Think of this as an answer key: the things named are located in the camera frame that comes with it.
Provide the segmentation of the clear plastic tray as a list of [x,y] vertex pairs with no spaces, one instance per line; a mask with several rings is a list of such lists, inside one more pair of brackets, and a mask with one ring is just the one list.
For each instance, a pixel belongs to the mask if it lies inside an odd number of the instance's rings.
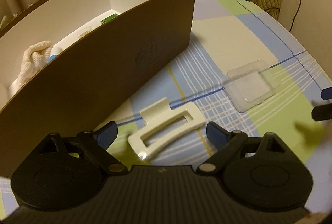
[[273,96],[281,81],[263,60],[228,71],[222,86],[235,109],[244,113]]

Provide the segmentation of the white hair claw clip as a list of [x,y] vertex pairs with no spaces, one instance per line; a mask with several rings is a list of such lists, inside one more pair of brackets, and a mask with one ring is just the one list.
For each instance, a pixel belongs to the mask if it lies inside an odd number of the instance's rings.
[[148,161],[172,142],[205,125],[199,108],[188,102],[171,109],[165,97],[142,109],[144,127],[128,136],[127,141],[141,161]]

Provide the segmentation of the white cloth glove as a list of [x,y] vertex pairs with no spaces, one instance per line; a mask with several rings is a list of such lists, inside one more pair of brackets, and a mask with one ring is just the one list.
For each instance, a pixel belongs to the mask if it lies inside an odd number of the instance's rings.
[[50,41],[41,41],[31,45],[24,52],[18,77],[9,87],[10,96],[13,96],[48,63],[53,46]]

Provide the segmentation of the checked bed sheet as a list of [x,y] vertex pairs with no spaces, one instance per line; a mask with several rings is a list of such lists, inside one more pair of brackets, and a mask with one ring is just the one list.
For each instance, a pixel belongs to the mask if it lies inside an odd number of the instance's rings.
[[[1,40],[1,83],[16,92],[15,82],[23,52],[38,33],[66,49],[88,29],[128,7],[114,0],[40,0],[18,16],[36,25],[14,38]],[[226,74],[240,66],[265,61],[276,76],[274,95],[250,110],[238,112],[222,88]],[[277,133],[314,177],[306,204],[313,212],[331,210],[331,125],[316,122],[312,108],[321,105],[320,93],[331,86],[307,48],[280,23],[245,0],[195,0],[190,44],[165,68],[108,116],[119,126],[110,152],[126,165],[140,160],[127,136],[144,125],[140,111],[167,98],[172,108],[193,102],[208,121],[250,136]]]

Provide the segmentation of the brown cardboard box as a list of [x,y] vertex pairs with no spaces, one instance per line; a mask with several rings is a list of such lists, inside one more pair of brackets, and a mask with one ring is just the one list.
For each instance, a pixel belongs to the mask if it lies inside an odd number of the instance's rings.
[[1,31],[1,84],[17,78],[22,55],[59,43],[114,10],[119,15],[75,40],[1,109],[1,176],[51,132],[92,130],[190,42],[195,0],[39,0]]

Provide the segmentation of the blue white tube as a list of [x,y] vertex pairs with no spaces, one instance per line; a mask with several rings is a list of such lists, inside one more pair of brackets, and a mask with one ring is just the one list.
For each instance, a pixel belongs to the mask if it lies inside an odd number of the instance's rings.
[[53,47],[51,49],[50,57],[48,58],[48,62],[51,62],[55,59],[60,53],[62,53],[63,49],[61,47]]

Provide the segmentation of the small green box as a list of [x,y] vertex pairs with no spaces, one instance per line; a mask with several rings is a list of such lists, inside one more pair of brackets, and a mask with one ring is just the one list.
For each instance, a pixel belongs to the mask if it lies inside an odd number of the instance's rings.
[[116,14],[116,13],[111,14],[110,16],[107,16],[106,18],[103,18],[103,19],[101,20],[101,24],[106,24],[106,23],[112,21],[114,18],[116,18],[116,17],[118,17],[118,16],[119,16],[119,15]]

